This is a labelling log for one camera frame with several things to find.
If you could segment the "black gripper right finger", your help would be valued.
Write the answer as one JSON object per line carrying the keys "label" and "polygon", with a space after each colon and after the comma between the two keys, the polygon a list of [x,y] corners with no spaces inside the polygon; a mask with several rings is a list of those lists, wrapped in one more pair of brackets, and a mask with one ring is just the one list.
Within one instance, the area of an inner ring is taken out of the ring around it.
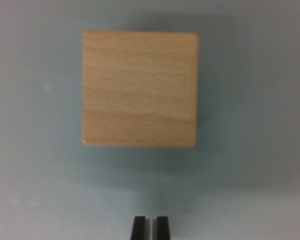
{"label": "black gripper right finger", "polygon": [[158,216],[152,221],[152,240],[171,240],[167,216]]}

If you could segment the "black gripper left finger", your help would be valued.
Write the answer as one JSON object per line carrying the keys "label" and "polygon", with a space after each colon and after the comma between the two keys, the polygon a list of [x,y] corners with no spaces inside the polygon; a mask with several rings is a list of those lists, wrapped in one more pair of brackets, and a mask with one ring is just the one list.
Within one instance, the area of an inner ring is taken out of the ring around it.
{"label": "black gripper left finger", "polygon": [[150,240],[151,220],[145,216],[135,216],[130,240]]}

